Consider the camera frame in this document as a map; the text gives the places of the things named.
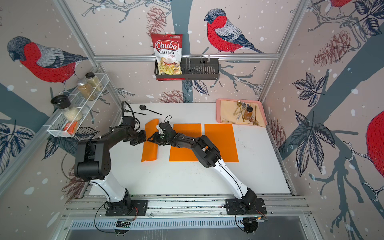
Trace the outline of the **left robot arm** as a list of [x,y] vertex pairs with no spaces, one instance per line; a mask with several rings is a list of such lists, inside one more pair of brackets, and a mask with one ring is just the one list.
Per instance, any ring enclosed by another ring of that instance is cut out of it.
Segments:
[[122,187],[111,172],[110,149],[120,142],[136,146],[145,141],[145,130],[117,126],[97,139],[80,141],[78,144],[74,174],[103,192],[109,215],[129,215],[134,209],[129,191]]

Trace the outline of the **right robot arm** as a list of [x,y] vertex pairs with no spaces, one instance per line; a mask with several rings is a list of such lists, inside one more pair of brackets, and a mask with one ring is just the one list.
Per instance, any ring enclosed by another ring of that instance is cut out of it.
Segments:
[[157,125],[155,132],[148,141],[159,146],[172,146],[175,148],[186,148],[192,150],[200,164],[205,168],[214,169],[229,185],[235,198],[240,205],[247,209],[253,207],[257,200],[255,192],[243,184],[227,167],[220,150],[205,135],[194,138],[177,133],[169,122]]

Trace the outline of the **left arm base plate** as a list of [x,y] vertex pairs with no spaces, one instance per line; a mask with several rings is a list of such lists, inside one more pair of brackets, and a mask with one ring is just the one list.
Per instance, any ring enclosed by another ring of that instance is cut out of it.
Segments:
[[130,200],[126,204],[124,201],[109,203],[107,202],[107,217],[133,216],[141,217],[146,215],[148,200]]

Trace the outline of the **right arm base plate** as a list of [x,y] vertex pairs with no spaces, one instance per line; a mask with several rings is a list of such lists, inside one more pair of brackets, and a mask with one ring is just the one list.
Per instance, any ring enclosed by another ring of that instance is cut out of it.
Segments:
[[266,215],[267,209],[263,199],[256,199],[247,204],[240,199],[226,199],[224,205],[228,215]]

